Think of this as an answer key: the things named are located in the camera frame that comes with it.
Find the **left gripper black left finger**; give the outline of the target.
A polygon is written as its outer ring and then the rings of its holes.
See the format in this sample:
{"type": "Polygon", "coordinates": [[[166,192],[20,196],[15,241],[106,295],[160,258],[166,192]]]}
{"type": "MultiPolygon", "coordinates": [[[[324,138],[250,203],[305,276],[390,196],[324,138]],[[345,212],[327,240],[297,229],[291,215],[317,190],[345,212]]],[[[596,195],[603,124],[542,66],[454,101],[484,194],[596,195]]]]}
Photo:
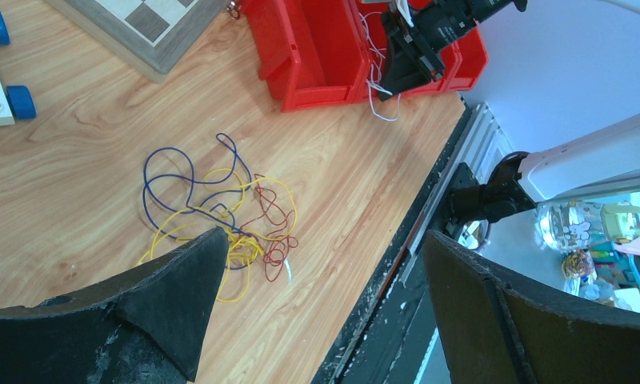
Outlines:
{"type": "Polygon", "coordinates": [[[0,383],[188,383],[224,274],[215,227],[34,307],[0,309],[0,383]]]}

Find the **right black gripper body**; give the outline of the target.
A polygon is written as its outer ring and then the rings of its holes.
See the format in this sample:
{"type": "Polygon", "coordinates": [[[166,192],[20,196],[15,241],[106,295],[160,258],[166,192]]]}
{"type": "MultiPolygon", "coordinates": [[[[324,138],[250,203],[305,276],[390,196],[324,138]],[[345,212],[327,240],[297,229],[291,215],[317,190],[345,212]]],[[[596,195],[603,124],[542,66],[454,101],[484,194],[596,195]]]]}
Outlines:
{"type": "Polygon", "coordinates": [[[396,1],[381,13],[388,45],[397,45],[408,54],[426,57],[432,82],[440,80],[446,65],[441,51],[464,37],[477,25],[476,1],[432,1],[418,10],[396,1]]]}

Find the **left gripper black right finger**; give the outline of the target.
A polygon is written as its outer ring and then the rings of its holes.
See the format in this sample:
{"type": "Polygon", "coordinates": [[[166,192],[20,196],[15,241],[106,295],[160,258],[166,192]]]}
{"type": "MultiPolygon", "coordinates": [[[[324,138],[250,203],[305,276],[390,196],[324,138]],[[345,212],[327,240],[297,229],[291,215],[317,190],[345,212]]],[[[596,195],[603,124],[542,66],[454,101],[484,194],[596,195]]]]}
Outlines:
{"type": "Polygon", "coordinates": [[[423,260],[453,383],[640,383],[640,314],[556,290],[426,233],[423,260]]]}

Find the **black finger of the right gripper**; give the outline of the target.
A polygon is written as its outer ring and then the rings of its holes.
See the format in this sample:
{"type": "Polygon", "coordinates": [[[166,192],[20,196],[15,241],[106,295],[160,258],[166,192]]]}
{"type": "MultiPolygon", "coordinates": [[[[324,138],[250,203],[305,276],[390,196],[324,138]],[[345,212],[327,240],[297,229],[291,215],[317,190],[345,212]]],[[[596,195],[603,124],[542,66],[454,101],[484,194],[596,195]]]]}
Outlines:
{"type": "Polygon", "coordinates": [[[388,45],[386,62],[378,85],[378,99],[386,101],[403,92],[425,86],[432,82],[431,68],[425,64],[426,57],[408,54],[397,45],[388,45]]]}

